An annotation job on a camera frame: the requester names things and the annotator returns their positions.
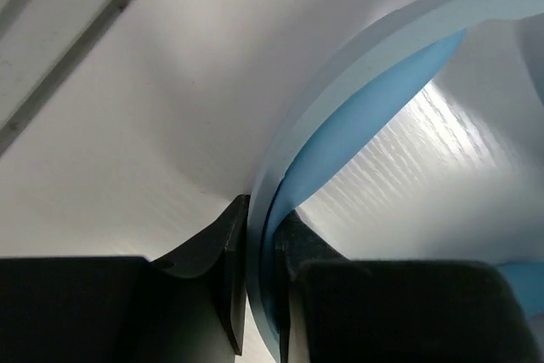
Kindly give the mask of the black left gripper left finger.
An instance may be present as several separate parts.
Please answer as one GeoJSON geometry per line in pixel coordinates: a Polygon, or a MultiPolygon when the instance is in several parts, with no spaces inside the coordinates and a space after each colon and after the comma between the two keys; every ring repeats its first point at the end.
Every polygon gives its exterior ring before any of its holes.
{"type": "Polygon", "coordinates": [[[232,362],[246,312],[249,199],[149,260],[3,258],[4,362],[232,362]]]}

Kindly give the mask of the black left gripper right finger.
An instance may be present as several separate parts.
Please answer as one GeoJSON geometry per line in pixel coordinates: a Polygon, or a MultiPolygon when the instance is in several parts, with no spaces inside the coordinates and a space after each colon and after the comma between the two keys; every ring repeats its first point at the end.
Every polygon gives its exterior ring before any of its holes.
{"type": "Polygon", "coordinates": [[[513,288],[488,264],[350,260],[296,213],[275,232],[283,362],[532,362],[513,288]]]}

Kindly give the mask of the light blue headphones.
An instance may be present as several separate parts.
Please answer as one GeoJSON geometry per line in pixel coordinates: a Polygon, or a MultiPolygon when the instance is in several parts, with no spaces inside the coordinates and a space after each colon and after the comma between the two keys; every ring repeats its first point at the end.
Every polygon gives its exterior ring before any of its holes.
{"type": "Polygon", "coordinates": [[[415,0],[360,31],[319,70],[270,142],[248,217],[250,305],[280,354],[272,240],[281,220],[328,182],[439,73],[464,37],[543,16],[543,0],[415,0]]]}

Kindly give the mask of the metal rail strip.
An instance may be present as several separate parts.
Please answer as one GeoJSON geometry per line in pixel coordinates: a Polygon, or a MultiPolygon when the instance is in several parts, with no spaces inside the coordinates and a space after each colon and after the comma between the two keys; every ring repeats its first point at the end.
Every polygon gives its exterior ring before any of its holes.
{"type": "Polygon", "coordinates": [[[1,149],[20,136],[132,0],[1,0],[1,149]]]}

